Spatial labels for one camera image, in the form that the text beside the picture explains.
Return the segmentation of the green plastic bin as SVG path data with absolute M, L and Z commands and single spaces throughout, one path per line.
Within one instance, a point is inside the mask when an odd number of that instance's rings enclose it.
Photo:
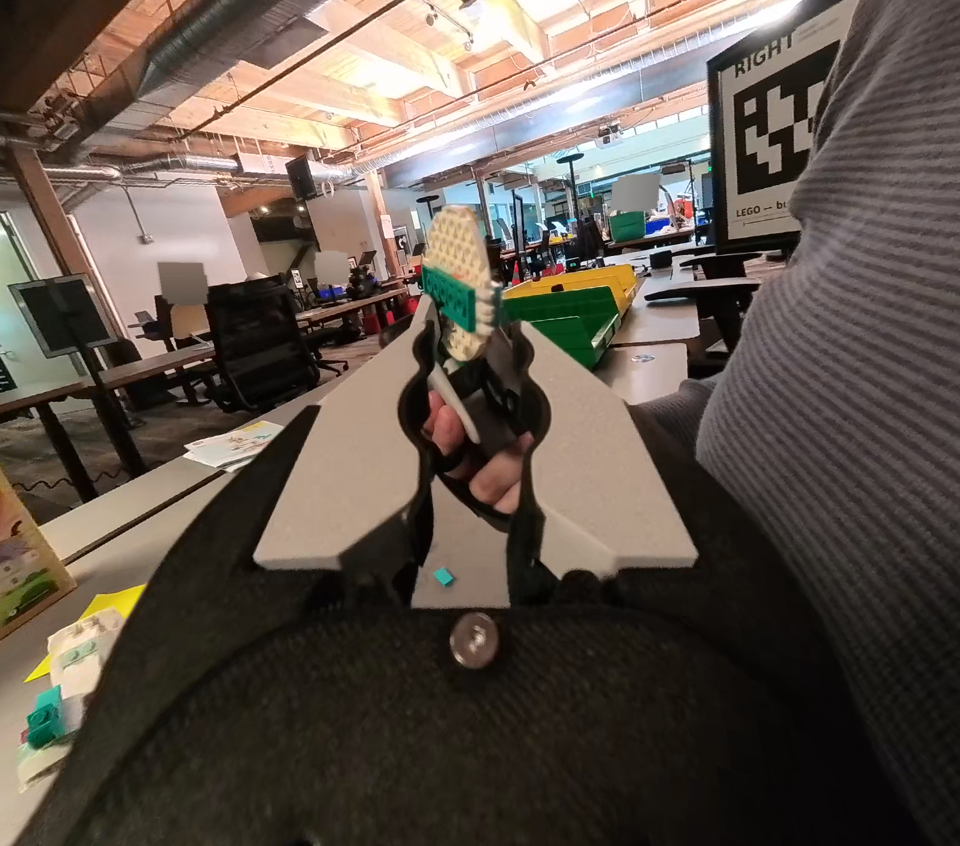
M 504 296 L 501 310 L 506 322 L 529 323 L 590 372 L 600 364 L 621 322 L 614 290 L 606 284 Z

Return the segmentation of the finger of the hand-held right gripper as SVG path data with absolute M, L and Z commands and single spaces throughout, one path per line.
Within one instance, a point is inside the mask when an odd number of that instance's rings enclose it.
M 436 391 L 444 404 L 456 413 L 466 438 L 471 443 L 481 443 L 481 436 L 474 418 L 462 398 L 454 390 L 450 376 L 442 366 L 433 366 L 429 374 L 429 389 Z

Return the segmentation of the black panel on stand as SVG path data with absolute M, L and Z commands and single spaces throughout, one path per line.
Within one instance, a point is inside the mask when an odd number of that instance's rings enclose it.
M 87 392 L 121 466 L 132 479 L 144 476 L 147 464 L 123 409 L 104 380 L 106 368 L 94 353 L 118 342 L 120 336 L 89 276 L 72 274 L 24 281 L 10 284 L 8 290 L 47 359 L 80 358 Z

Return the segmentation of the black office chair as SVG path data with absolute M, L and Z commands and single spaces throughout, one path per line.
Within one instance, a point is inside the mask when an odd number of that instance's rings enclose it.
M 208 288 L 205 312 L 226 413 L 260 413 L 316 389 L 321 372 L 297 322 L 294 298 L 277 276 Z

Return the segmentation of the yellow plastic bin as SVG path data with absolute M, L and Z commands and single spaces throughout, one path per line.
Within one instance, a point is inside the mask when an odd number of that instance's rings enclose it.
M 511 299 L 545 295 L 551 292 L 571 292 L 596 288 L 609 289 L 613 300 L 616 302 L 618 315 L 623 318 L 625 312 L 639 294 L 640 281 L 632 266 L 614 264 L 528 280 L 506 289 L 502 294 L 502 301 L 506 303 L 507 300 Z

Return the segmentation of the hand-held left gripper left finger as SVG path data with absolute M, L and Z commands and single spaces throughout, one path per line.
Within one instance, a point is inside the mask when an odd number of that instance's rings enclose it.
M 438 320 L 409 327 L 326 394 L 253 558 L 276 571 L 421 567 L 433 535 L 421 437 Z

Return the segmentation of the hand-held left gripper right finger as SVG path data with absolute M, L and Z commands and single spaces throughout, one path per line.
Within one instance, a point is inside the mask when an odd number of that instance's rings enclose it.
M 555 576 L 691 568 L 698 551 L 623 399 L 533 324 L 516 324 L 534 556 Z

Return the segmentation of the yellow sticky note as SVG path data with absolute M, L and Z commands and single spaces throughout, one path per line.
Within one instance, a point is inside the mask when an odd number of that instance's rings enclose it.
M 99 593 L 95 595 L 83 613 L 75 620 L 73 624 L 71 624 L 71 626 L 82 624 L 91 617 L 110 610 L 116 612 L 121 617 L 122 621 L 125 621 L 134 610 L 138 600 L 146 588 L 146 584 L 141 584 L 116 592 Z M 60 640 L 64 638 L 61 636 L 61 634 L 66 634 L 67 630 L 68 628 L 64 627 L 63 629 L 56 631 L 53 636 L 48 638 L 48 650 L 46 657 L 41 660 L 41 662 L 30 672 L 30 674 L 23 681 L 24 683 L 30 683 L 39 680 L 42 676 L 50 673 L 51 662 L 54 656 L 54 641 L 56 641 L 56 644 L 59 646 L 61 644 Z

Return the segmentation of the lego set box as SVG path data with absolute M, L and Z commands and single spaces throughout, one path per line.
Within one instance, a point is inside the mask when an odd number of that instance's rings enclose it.
M 1 474 L 1 638 L 76 588 L 66 565 Z

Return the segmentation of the black loudspeaker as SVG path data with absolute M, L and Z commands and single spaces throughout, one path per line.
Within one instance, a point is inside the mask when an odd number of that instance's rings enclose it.
M 316 163 L 306 154 L 292 157 L 285 163 L 287 176 L 298 203 L 307 203 L 320 197 L 322 190 L 318 189 L 318 182 L 312 167 Z

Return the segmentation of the person's right hand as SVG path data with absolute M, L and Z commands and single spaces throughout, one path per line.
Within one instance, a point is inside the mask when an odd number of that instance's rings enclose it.
M 486 457 L 468 438 L 462 420 L 438 392 L 428 393 L 428 403 L 423 434 L 446 466 L 452 458 L 459 460 L 448 467 L 446 474 L 451 480 L 464 483 L 476 504 L 497 515 L 514 515 L 522 494 L 524 458 L 534 445 L 534 436 L 523 432 L 496 454 Z

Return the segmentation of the black framed marker sign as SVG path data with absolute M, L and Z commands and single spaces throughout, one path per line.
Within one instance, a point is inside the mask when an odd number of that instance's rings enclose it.
M 789 204 L 804 173 L 821 96 L 858 0 L 801 0 L 707 63 L 714 241 L 680 265 L 702 278 L 648 293 L 651 303 L 691 300 L 726 351 L 737 348 L 760 283 L 746 264 L 795 251 L 801 226 Z

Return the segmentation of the round colourful lego disc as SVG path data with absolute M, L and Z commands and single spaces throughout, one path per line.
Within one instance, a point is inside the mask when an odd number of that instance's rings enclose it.
M 450 360 L 480 359 L 499 325 L 501 288 L 469 207 L 447 206 L 433 218 L 420 283 L 438 313 L 440 342 Z

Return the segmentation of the wooden desk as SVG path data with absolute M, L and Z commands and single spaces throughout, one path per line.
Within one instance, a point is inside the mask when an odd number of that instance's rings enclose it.
M 131 479 L 147 473 L 146 463 L 130 433 L 126 419 L 114 394 L 133 384 L 154 379 L 170 372 L 212 362 L 215 359 L 210 343 L 168 351 L 146 359 L 109 368 L 92 375 L 64 382 L 32 383 L 1 394 L 1 418 L 6 421 L 27 411 L 34 411 L 55 455 L 66 472 L 66 479 L 88 504 L 99 497 L 93 479 L 78 454 L 52 406 L 67 399 L 89 399 L 97 411 L 114 453 Z

